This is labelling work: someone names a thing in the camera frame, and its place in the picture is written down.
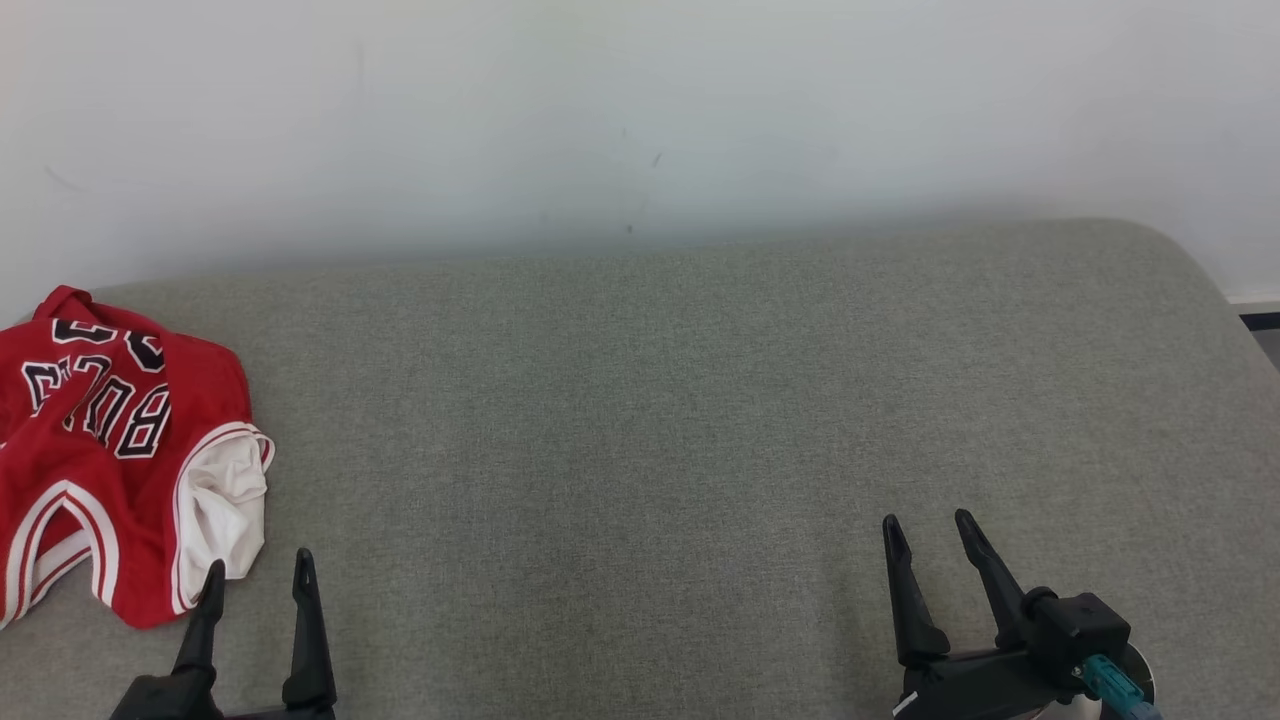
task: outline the basketball jersey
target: basketball jersey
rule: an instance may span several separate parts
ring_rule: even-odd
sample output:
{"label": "basketball jersey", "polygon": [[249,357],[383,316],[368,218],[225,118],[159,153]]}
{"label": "basketball jersey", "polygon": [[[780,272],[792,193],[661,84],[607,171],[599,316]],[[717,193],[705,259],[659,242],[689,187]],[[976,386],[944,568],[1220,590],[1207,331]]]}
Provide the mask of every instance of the basketball jersey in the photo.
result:
{"label": "basketball jersey", "polygon": [[0,332],[0,628],[86,559],[136,628],[243,578],[271,455],[232,351],[59,287]]}

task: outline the white wall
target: white wall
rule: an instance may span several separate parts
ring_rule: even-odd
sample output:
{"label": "white wall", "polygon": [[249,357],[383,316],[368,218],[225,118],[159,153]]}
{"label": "white wall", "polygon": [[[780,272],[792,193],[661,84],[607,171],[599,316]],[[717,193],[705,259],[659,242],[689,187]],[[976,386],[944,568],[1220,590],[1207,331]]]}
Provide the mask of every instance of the white wall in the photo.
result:
{"label": "white wall", "polygon": [[0,0],[9,318],[59,282],[1080,214],[1280,297],[1275,0]]}

